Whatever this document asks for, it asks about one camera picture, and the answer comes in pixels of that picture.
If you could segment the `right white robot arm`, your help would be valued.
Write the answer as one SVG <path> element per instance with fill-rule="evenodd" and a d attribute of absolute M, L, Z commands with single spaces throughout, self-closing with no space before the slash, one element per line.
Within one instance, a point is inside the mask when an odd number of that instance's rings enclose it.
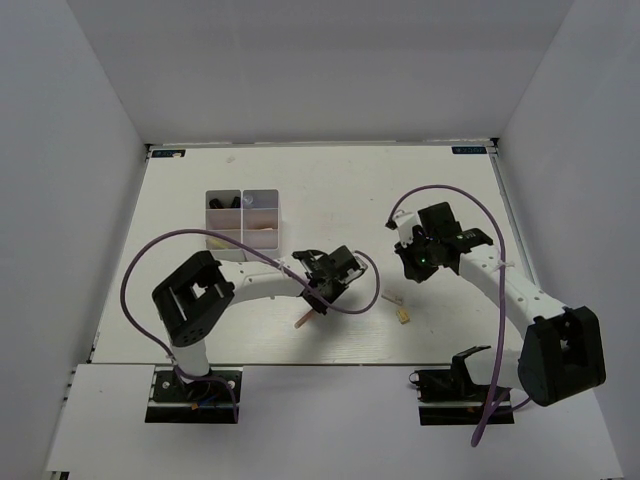
<path fill-rule="evenodd" d="M 586 306 L 571 308 L 549 296 L 500 258 L 490 236 L 463 229 L 448 203 L 395 213 L 395 253 L 404 275 L 422 283 L 448 268 L 482 292 L 518 331 L 518 350 L 476 346 L 453 356 L 448 386 L 472 399 L 490 385 L 523 391 L 549 406 L 606 380 L 600 323 Z"/>

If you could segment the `yellow highlighter pen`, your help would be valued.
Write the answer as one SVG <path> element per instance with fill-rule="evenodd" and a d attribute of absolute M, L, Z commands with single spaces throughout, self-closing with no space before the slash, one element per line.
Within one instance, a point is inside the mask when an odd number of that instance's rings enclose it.
<path fill-rule="evenodd" d="M 229 244 L 217 238 L 210 238 L 207 240 L 212 249 L 228 249 Z"/>

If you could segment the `orange highlighter pen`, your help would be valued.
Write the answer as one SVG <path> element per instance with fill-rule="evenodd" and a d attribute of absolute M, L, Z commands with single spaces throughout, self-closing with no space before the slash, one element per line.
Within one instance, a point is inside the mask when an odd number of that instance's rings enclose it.
<path fill-rule="evenodd" d="M 314 310 L 309 310 L 307 313 L 305 313 L 303 316 L 301 316 L 295 323 L 294 323 L 294 328 L 295 329 L 300 329 L 305 323 L 307 323 L 310 319 L 312 319 L 315 315 L 315 311 Z"/>

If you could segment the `white eraser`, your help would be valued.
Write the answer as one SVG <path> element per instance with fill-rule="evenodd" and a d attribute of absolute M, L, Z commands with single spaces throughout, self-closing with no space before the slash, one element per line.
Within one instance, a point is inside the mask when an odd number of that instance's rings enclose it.
<path fill-rule="evenodd" d="M 381 293 L 381 298 L 398 306 L 404 305 L 404 297 L 399 293 L 389 289 L 385 289 Z"/>

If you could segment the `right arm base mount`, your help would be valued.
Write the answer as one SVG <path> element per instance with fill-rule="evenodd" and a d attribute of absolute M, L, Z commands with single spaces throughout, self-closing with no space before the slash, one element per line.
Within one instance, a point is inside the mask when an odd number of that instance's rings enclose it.
<path fill-rule="evenodd" d="M 414 370 L 408 380 L 417 393 L 421 426 L 472 426 L 481 421 L 488 385 L 456 379 L 450 368 Z"/>

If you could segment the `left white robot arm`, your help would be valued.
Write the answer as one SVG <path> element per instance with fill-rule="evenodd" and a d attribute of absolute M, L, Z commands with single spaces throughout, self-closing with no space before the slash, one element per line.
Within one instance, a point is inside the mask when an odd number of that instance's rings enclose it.
<path fill-rule="evenodd" d="M 328 306 L 361 277 L 367 265 L 346 246 L 326 254 L 319 250 L 264 261 L 218 260 L 199 251 L 152 292 L 180 372 L 177 387 L 199 399 L 211 387 L 205 338 L 232 305 L 271 297 L 301 297 L 326 314 Z"/>

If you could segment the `small yellow eraser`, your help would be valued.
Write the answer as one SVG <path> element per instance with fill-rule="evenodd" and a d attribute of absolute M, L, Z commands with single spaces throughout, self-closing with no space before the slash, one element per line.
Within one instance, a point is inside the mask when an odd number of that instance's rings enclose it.
<path fill-rule="evenodd" d="M 410 319 L 411 319 L 409 312 L 404 308 L 399 308 L 396 311 L 396 316 L 397 316 L 397 319 L 398 319 L 399 323 L 402 324 L 402 325 L 405 325 L 405 324 L 409 323 Z"/>

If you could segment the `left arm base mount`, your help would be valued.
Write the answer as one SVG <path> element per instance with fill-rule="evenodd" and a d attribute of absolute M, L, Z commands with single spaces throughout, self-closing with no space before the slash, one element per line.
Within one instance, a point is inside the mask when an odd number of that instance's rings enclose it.
<path fill-rule="evenodd" d="M 154 370 L 145 422 L 148 424 L 235 424 L 239 419 L 241 368 L 212 370 L 219 382 L 187 382 L 173 369 Z"/>

